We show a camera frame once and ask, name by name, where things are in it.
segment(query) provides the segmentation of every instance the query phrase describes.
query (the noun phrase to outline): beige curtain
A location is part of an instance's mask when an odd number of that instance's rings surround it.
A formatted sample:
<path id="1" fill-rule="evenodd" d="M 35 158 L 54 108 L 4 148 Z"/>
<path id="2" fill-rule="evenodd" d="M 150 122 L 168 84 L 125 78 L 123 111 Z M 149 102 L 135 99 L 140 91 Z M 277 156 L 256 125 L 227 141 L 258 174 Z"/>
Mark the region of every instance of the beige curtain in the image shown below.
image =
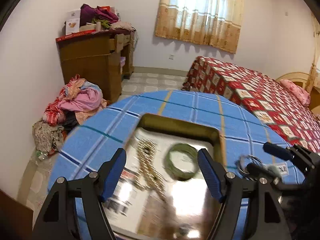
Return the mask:
<path id="1" fill-rule="evenodd" d="M 315 37 L 315 54 L 313 57 L 312 66 L 310 69 L 309 78 L 306 85 L 306 91 L 310 94 L 311 90 L 314 86 L 315 79 L 318 75 L 317 73 L 317 63 L 320 56 L 320 24 L 316 17 L 312 14 L 312 23 L 313 23 L 313 30 L 314 30 L 314 37 Z"/>
<path id="2" fill-rule="evenodd" d="M 160 0 L 155 35 L 236 53 L 244 0 Z"/>

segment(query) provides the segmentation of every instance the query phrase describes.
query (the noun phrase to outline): green bangle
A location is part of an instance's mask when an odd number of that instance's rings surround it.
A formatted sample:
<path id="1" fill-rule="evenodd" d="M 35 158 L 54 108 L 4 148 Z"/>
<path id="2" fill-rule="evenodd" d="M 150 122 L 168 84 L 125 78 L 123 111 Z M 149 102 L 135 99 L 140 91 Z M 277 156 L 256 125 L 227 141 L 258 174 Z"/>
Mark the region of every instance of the green bangle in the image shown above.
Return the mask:
<path id="1" fill-rule="evenodd" d="M 184 171 L 178 169 L 177 167 L 175 167 L 171 161 L 171 158 L 170 158 L 171 153 L 173 151 L 179 151 L 179 152 L 187 154 L 195 165 L 194 171 L 193 172 L 184 172 Z M 173 177 L 174 179 L 182 180 L 182 181 L 188 180 L 188 179 L 193 178 L 199 170 L 197 156 L 198 156 L 198 152 L 195 148 L 193 148 L 192 146 L 190 146 L 188 144 L 178 143 L 178 144 L 173 145 L 169 149 L 167 155 L 164 158 L 164 167 L 165 167 L 167 173 L 171 177 Z"/>

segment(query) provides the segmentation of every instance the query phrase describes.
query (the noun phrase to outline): red patterned bedspread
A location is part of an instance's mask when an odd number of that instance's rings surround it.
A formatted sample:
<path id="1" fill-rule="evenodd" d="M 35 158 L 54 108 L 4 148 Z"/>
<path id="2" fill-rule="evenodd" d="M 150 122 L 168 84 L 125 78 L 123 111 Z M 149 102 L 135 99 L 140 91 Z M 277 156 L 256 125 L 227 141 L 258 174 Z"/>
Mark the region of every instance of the red patterned bedspread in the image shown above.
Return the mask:
<path id="1" fill-rule="evenodd" d="M 217 93 L 242 106 L 290 144 L 319 152 L 320 124 L 313 113 L 279 83 L 260 72 L 197 57 L 184 90 Z"/>

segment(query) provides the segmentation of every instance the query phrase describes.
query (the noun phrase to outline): round table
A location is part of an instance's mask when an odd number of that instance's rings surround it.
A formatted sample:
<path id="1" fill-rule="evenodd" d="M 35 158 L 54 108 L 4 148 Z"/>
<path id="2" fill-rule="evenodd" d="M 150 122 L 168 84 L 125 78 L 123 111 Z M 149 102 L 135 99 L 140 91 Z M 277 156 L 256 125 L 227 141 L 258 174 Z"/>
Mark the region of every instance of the round table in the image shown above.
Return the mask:
<path id="1" fill-rule="evenodd" d="M 79 179 L 91 171 L 97 171 L 119 147 L 123 147 L 144 113 L 217 128 L 226 160 L 225 167 L 238 176 L 235 161 L 240 155 L 251 154 L 264 164 L 283 165 L 287 169 L 283 174 L 286 183 L 302 183 L 304 180 L 302 173 L 291 162 L 285 163 L 263 151 L 262 146 L 267 141 L 281 147 L 287 147 L 288 144 L 248 111 L 222 96 L 175 90 L 131 96 L 110 105 L 88 119 L 84 125 L 75 128 L 52 169 L 48 189 L 58 177 Z M 90 239 L 81 201 L 77 200 L 76 203 L 81 234 L 84 240 Z M 234 239 L 241 238 L 246 205 L 247 201 L 243 200 Z"/>

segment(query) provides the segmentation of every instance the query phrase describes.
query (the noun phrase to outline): pink pillow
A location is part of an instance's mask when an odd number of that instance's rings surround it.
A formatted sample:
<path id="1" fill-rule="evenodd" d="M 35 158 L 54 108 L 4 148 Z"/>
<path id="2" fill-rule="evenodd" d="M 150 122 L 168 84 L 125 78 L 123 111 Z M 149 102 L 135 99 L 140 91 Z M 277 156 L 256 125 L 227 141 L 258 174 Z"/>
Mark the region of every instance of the pink pillow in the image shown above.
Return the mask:
<path id="1" fill-rule="evenodd" d="M 294 94 L 303 106 L 308 107 L 310 105 L 310 95 L 303 88 L 297 86 L 288 79 L 281 79 L 280 84 Z"/>

